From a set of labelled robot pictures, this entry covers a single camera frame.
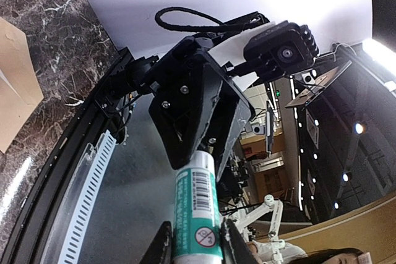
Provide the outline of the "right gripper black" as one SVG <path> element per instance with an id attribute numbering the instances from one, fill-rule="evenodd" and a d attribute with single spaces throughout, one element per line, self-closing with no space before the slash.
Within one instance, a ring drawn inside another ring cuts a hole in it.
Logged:
<path id="1" fill-rule="evenodd" d="M 171 167 L 187 165 L 204 139 L 219 182 L 242 129 L 256 114 L 243 92 L 193 36 L 150 66 L 144 87 L 154 95 L 149 114 Z"/>

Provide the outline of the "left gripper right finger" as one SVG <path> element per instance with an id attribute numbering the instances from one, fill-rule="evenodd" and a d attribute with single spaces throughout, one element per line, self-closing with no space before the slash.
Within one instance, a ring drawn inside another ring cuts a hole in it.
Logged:
<path id="1" fill-rule="evenodd" d="M 220 228 L 220 246 L 223 252 L 224 264 L 256 264 L 251 250 L 246 245 L 234 221 L 223 218 Z"/>

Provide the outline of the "brown paper envelope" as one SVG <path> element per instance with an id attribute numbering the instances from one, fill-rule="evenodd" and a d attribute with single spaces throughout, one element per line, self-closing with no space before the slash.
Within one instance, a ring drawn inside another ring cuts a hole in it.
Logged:
<path id="1" fill-rule="evenodd" d="M 23 31 L 1 19 L 1 152 L 43 100 Z"/>

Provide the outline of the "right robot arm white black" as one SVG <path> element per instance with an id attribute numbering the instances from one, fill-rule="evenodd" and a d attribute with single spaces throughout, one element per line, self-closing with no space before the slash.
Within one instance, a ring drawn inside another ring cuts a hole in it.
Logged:
<path id="1" fill-rule="evenodd" d="M 197 150 L 212 147 L 220 179 L 233 145 L 254 108 L 197 38 L 188 36 L 162 58 L 129 63 L 109 79 L 107 94 L 153 94 L 149 114 L 170 165 L 181 169 Z"/>

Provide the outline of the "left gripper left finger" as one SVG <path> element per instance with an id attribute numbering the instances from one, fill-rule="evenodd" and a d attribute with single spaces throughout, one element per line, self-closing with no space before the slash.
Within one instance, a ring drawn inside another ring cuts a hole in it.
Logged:
<path id="1" fill-rule="evenodd" d="M 146 250 L 142 264 L 171 264 L 172 240 L 171 222 L 164 221 Z"/>

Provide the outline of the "green white glue stick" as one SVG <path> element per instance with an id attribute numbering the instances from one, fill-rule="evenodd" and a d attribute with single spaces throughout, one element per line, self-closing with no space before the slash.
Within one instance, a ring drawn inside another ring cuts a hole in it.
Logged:
<path id="1" fill-rule="evenodd" d="M 176 174 L 173 263 L 221 263 L 214 159 L 196 151 Z"/>

